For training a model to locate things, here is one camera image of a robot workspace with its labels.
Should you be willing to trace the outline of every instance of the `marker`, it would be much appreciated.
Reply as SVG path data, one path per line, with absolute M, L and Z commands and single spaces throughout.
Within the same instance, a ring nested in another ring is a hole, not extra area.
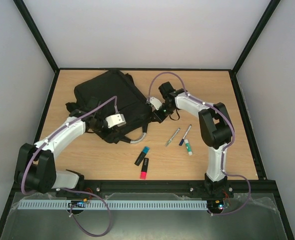
M 140 179 L 143 179 L 143 180 L 146 179 L 147 172 L 148 172 L 148 165 L 149 165 L 149 159 L 145 157 L 142 164 L 141 175 L 139 176 Z
M 171 142 L 172 140 L 174 139 L 174 137 L 178 134 L 178 132 L 180 131 L 181 128 L 178 128 L 175 133 L 171 136 L 171 138 L 166 142 L 165 146 L 167 147 Z
M 141 164 L 142 160 L 144 159 L 144 157 L 147 155 L 149 150 L 150 150 L 150 148 L 148 146 L 145 146 L 143 148 L 143 150 L 141 151 L 141 153 L 139 154 L 139 156 L 137 157 L 134 164 L 139 166 Z
M 190 124 L 189 126 L 188 126 L 188 128 L 187 128 L 187 130 L 186 130 L 186 132 L 184 133 L 184 136 L 183 136 L 183 138 L 182 138 L 182 140 L 179 142 L 179 146 L 182 146 L 183 145 L 183 143 L 184 143 L 184 139 L 186 138 L 186 136 L 188 135 L 188 133 L 189 133 L 189 131 L 190 131 L 190 129 L 192 128 L 192 124 Z
M 188 154 L 191 156 L 193 154 L 193 152 L 192 152 L 192 148 L 191 148 L 191 145 L 189 143 L 189 140 L 185 139 L 184 143 L 185 143 L 185 147 L 186 147 L 186 150 L 187 150 Z

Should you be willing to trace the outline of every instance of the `white wall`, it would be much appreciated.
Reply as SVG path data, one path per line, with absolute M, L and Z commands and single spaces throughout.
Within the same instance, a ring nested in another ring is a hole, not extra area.
M 24 0 L 59 67 L 225 68 L 270 0 Z
M 295 237 L 295 0 L 283 0 L 238 80 L 270 179 L 276 180 Z
M 0 217 L 19 148 L 34 140 L 53 76 L 14 2 L 0 1 Z

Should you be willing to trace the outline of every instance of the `pen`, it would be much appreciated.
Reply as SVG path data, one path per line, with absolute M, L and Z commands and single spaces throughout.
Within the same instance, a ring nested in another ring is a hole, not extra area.
M 167 147 L 171 142 L 172 140 L 174 139 L 174 137 L 178 134 L 178 132 L 180 131 L 181 128 L 178 128 L 175 133 L 171 136 L 171 138 L 166 142 L 165 146 Z
M 185 134 L 184 134 L 184 136 L 183 136 L 183 138 L 182 138 L 182 140 L 179 142 L 179 146 L 182 146 L 183 145 L 183 143 L 184 143 L 184 139 L 186 138 L 186 136 L 188 135 L 188 133 L 189 133 L 189 131 L 190 131 L 190 129 L 191 129 L 191 127 L 192 127 L 192 124 L 190 124 L 189 126 L 188 126 L 188 128 L 187 128 L 187 130 L 186 130 L 186 132 L 185 132 Z

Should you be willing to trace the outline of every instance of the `white bracket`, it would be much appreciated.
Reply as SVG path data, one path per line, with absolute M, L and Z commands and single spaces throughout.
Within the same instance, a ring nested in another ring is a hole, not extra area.
M 70 171 L 56 171 L 56 180 L 52 189 L 74 189 L 79 181 L 79 175 Z
M 107 118 L 105 118 L 105 120 L 107 121 L 107 127 L 110 129 L 110 128 L 113 128 L 114 126 L 122 126 L 124 124 L 126 124 L 126 119 L 124 118 L 124 115 L 123 114 L 114 114 L 114 115 L 111 115 L 111 116 L 108 116 Z
M 160 107 L 162 106 L 162 102 L 158 100 L 156 97 L 152 96 L 149 99 L 149 103 L 152 104 L 152 106 L 156 109 L 159 110 Z

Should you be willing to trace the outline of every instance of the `white marker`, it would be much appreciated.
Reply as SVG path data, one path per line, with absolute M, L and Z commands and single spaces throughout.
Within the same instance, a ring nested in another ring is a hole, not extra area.
M 188 154 L 191 156 L 193 154 L 193 152 L 192 152 L 192 148 L 191 148 L 191 145 L 189 143 L 189 140 L 185 139 L 184 143 L 185 143 L 186 150 L 187 150 Z
M 183 143 L 184 143 L 184 139 L 186 138 L 186 136 L 188 135 L 188 133 L 189 133 L 189 131 L 190 131 L 190 129 L 192 128 L 192 124 L 190 124 L 189 126 L 188 126 L 188 128 L 187 128 L 187 130 L 186 130 L 186 132 L 184 133 L 184 136 L 183 136 L 183 138 L 182 138 L 182 140 L 179 142 L 179 146 L 182 146 L 183 145 Z

